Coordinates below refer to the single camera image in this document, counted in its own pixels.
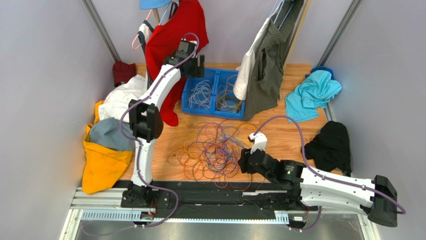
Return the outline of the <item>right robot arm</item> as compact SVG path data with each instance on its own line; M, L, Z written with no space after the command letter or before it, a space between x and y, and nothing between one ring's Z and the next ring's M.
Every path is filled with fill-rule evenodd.
M243 174L260 174L283 187L289 202L357 212L385 227L398 225L398 193L385 176L362 179L336 175L247 148L241 150L238 165Z

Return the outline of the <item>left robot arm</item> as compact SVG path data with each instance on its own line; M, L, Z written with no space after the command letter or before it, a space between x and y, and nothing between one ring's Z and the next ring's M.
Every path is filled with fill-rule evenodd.
M198 42L183 38L177 50L168 55L148 90L129 103L129 126L135 140L135 161L131 181L123 193L123 202L146 207L152 202L152 162L157 139L164 122L160 109L181 78L205 75L204 55L198 56Z

